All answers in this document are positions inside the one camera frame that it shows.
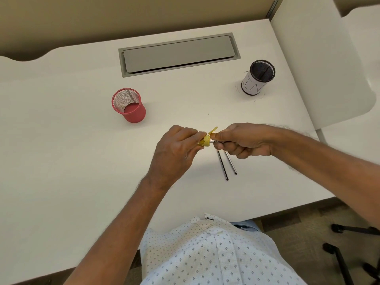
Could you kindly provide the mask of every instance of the hand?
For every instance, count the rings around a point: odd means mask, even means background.
[[[219,133],[212,133],[211,139],[226,143],[214,143],[218,150],[228,151],[239,159],[248,156],[271,155],[270,140],[278,130],[263,124],[236,123],[231,124]]]
[[[190,168],[196,153],[203,149],[197,144],[206,134],[178,125],[171,127],[157,143],[146,178],[169,190]]]

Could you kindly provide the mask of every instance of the person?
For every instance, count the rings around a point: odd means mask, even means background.
[[[66,285],[123,284],[140,246],[142,284],[304,284],[274,242],[253,225],[206,214],[167,234],[147,226],[170,187],[189,169],[206,132],[173,126],[155,149],[135,193],[73,271]],[[380,225],[380,166],[288,129],[239,123],[211,134],[237,158],[272,155]]]

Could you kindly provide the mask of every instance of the shirt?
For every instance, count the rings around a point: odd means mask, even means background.
[[[286,263],[273,240],[205,214],[141,242],[142,284],[306,284]]]

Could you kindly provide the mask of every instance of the red mesh pen holder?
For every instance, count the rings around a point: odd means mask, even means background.
[[[113,95],[112,108],[131,123],[140,122],[146,114],[140,94],[131,88],[120,89]]]

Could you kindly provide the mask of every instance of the yellow pencil sharpener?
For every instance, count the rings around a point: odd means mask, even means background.
[[[202,147],[209,147],[210,146],[210,134],[214,132],[218,127],[215,127],[212,129],[201,141],[199,141],[198,145]]]

